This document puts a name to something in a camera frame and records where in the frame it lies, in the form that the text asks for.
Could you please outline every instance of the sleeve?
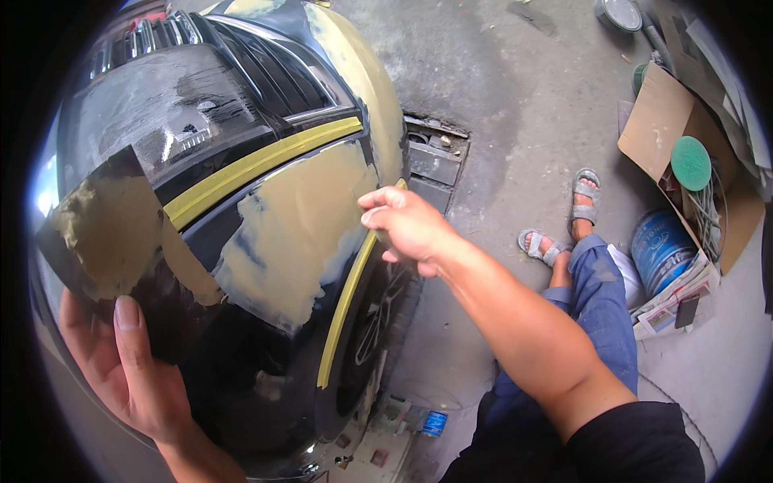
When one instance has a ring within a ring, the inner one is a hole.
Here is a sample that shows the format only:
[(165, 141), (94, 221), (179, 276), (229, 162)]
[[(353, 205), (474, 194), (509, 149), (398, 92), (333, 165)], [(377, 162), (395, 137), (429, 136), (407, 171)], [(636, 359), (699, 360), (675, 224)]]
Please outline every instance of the sleeve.
[(581, 481), (705, 481), (679, 404), (624, 404), (586, 423), (567, 442)]

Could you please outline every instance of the person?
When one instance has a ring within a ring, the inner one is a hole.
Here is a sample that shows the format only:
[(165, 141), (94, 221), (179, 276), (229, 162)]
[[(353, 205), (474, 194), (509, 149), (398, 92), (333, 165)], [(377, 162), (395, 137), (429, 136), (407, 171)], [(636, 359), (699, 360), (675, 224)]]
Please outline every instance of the person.
[[(439, 277), (503, 371), (478, 408), (472, 443), (441, 481), (704, 481), (678, 404), (636, 398), (636, 347), (625, 288), (593, 234), (601, 183), (574, 180), (573, 249), (539, 230), (519, 245), (553, 268), (540, 297), (462, 238), (420, 196), (394, 187), (358, 200), (365, 227), (386, 230), (383, 259), (411, 259)], [(87, 321), (66, 289), (60, 327), (105, 405), (151, 437), (178, 481), (244, 481), (241, 468), (191, 418), (176, 366), (153, 359), (137, 302), (119, 297), (114, 326)]]

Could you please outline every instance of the blue paint can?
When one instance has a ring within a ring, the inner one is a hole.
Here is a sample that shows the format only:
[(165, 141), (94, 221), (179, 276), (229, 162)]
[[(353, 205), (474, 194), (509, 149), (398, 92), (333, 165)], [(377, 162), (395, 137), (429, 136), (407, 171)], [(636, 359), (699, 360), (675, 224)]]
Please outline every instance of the blue paint can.
[(636, 224), (631, 256), (650, 298), (683, 274), (696, 253), (693, 239), (668, 210), (648, 212)]
[(424, 421), (424, 429), (421, 432), (428, 436), (440, 437), (443, 434), (443, 428), (447, 420), (448, 415), (446, 413), (430, 411), (427, 415), (427, 420)]

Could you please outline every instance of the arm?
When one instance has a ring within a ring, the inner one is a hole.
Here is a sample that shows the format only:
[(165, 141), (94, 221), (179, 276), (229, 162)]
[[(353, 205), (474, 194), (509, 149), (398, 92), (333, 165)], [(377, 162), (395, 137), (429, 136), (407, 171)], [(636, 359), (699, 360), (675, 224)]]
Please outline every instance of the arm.
[(137, 301), (119, 297), (113, 324), (87, 315), (64, 289), (60, 330), (91, 388), (118, 419), (146, 434), (178, 481), (246, 481), (191, 417), (180, 369), (153, 359)]
[(577, 323), (462, 239), (418, 195), (387, 187), (358, 202), (369, 210), (363, 224), (390, 235), (393, 248), (384, 260), (415, 259), (420, 274), (448, 285), (505, 372), (564, 441), (596, 416), (636, 401)]

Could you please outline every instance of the green sanding disc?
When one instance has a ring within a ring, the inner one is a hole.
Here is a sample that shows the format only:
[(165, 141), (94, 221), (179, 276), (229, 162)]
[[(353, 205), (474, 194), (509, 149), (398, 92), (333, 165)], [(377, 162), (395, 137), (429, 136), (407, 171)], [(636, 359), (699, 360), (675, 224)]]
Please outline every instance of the green sanding disc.
[(709, 152), (694, 137), (682, 136), (671, 151), (671, 170), (685, 189), (700, 191), (711, 179)]

